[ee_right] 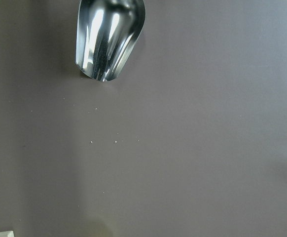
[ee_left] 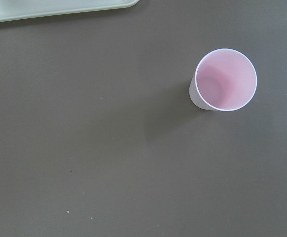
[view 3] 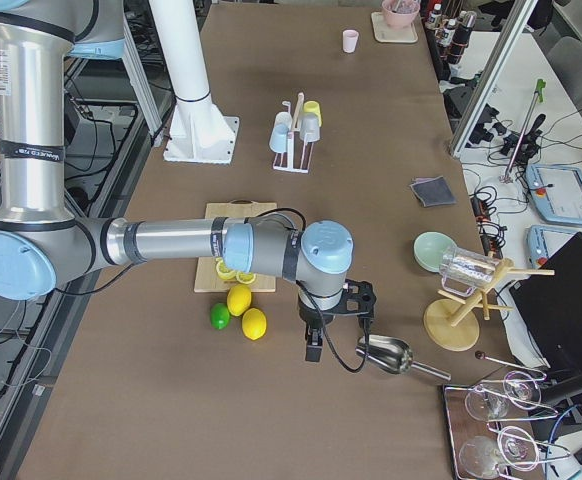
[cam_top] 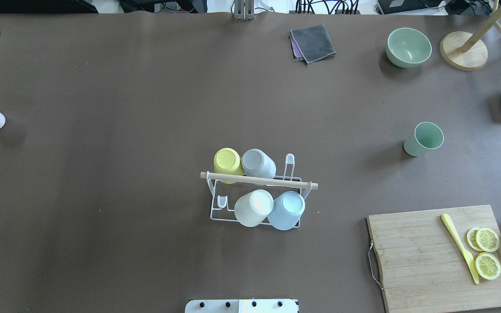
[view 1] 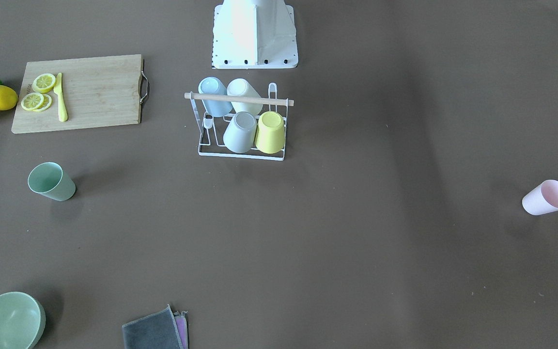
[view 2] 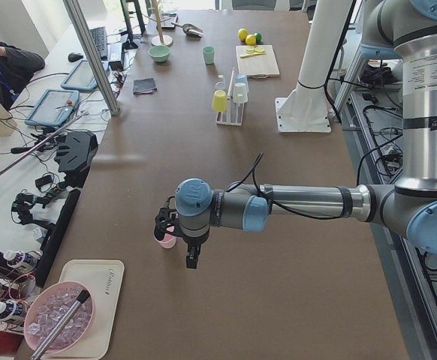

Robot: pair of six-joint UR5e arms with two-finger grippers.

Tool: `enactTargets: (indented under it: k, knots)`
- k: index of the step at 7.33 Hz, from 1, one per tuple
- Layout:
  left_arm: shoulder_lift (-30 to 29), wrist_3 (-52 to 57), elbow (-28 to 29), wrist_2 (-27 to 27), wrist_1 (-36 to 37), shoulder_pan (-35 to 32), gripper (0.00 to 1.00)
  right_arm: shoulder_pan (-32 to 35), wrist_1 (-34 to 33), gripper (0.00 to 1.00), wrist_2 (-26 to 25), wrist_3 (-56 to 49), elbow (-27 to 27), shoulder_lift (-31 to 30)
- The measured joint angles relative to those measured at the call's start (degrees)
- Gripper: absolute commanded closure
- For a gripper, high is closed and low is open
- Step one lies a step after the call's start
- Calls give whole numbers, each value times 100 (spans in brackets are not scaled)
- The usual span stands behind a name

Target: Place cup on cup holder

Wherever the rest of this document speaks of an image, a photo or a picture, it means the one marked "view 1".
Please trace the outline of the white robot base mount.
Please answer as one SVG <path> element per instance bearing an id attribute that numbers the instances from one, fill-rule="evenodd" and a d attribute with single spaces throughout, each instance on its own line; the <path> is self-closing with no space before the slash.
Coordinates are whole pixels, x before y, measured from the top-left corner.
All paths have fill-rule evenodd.
<path id="1" fill-rule="evenodd" d="M 214 8 L 211 67 L 296 68 L 294 17 L 283 0 L 225 0 Z"/>

